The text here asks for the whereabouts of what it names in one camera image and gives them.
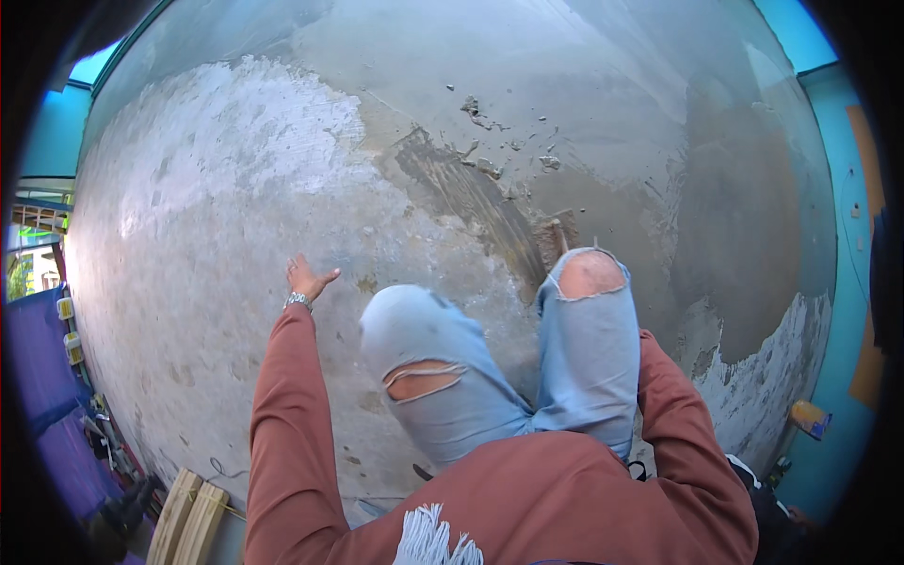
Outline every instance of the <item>hand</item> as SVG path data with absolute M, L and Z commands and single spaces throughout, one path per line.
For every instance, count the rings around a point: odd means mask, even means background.
M 307 259 L 301 253 L 298 253 L 294 259 L 289 259 L 286 264 L 286 279 L 292 292 L 305 295 L 311 302 L 320 296 L 326 285 L 339 278 L 340 272 L 338 268 L 334 268 L 318 277 L 311 272 L 311 266 L 307 264 Z

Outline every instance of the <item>floor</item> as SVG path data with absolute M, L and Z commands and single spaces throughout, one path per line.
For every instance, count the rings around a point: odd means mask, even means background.
M 359 315 L 433 287 L 531 396 L 531 222 L 570 207 L 630 268 L 722 446 L 762 468 L 833 302 L 829 171 L 793 77 L 748 0 L 175 0 L 86 125 L 67 264 L 92 378 L 165 479 L 247 469 L 303 250 L 344 272 L 315 310 L 340 492 L 391 506 L 428 465 L 359 363 Z M 461 163 L 472 140 L 498 180 Z M 243 505 L 247 476 L 217 483 Z

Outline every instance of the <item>white fringe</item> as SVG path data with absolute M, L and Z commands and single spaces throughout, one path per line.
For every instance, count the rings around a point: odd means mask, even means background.
M 401 541 L 393 565 L 484 565 L 484 553 L 467 533 L 449 555 L 449 523 L 439 521 L 442 504 L 426 504 L 405 513 Z

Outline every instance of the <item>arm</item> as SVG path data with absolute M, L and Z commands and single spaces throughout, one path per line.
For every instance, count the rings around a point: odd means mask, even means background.
M 714 562 L 750 563 L 758 544 L 753 506 L 716 442 L 710 412 L 653 335 L 641 330 L 640 340 L 637 400 L 655 481 Z
M 313 300 L 319 291 L 305 294 Z M 314 319 L 302 304 L 289 305 L 270 334 L 251 409 L 250 448 L 245 562 L 325 561 L 349 529 Z

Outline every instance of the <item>wooden panel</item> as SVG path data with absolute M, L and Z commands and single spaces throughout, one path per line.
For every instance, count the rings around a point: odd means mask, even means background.
M 210 483 L 201 486 L 176 548 L 174 565 L 203 565 L 207 561 L 228 502 L 229 495 L 221 488 Z
M 189 513 L 193 506 L 193 494 L 201 488 L 201 478 L 186 468 L 179 471 L 160 513 L 154 538 L 147 552 L 147 565 L 170 565 Z
M 857 150 L 860 153 L 860 165 L 863 169 L 863 181 L 866 184 L 866 210 L 869 214 L 870 236 L 874 230 L 872 218 L 879 213 L 885 205 L 885 194 L 882 191 L 882 179 L 879 171 L 879 158 L 876 156 L 876 144 L 872 139 L 870 125 L 863 114 L 863 107 L 848 106 L 848 119 L 851 120 L 853 136 L 857 140 Z M 873 345 L 875 339 L 872 331 L 872 308 L 867 305 L 866 327 L 863 331 L 863 341 L 860 346 L 860 358 L 853 372 L 851 386 L 848 394 L 859 402 L 876 410 L 879 403 L 879 390 L 882 378 L 883 358 L 880 349 Z

